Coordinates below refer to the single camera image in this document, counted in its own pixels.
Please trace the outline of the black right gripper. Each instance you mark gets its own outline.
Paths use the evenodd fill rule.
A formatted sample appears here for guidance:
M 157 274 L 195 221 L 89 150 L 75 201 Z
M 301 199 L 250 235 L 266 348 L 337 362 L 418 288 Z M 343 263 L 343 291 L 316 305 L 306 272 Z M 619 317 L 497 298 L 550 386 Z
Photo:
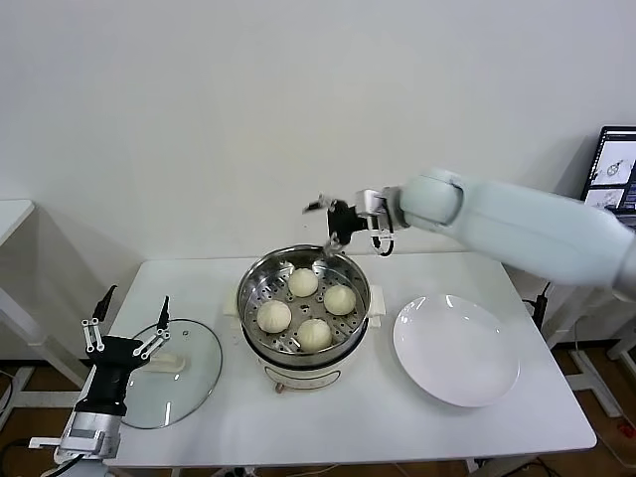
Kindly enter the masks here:
M 350 243 L 353 234 L 368 229 L 367 220 L 360 217 L 356 208 L 349 206 L 345 201 L 320 195 L 317 200 L 310 202 L 302 213 L 318 211 L 327 212 L 328 239 L 322 247 L 324 256 L 329 257 L 342 252 Z

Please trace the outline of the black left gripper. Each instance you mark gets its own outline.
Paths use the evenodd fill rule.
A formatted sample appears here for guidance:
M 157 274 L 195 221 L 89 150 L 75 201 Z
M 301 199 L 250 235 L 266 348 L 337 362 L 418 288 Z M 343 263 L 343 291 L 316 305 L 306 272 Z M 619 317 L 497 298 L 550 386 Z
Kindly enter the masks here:
M 169 297 L 166 296 L 153 334 L 141 341 L 105 336 L 100 324 L 105 320 L 116 284 L 109 287 L 96 303 L 89 319 L 81 321 L 85 351 L 94 365 L 94 374 L 82 405 L 124 405 L 131 373 L 148 360 L 171 338 L 169 331 Z

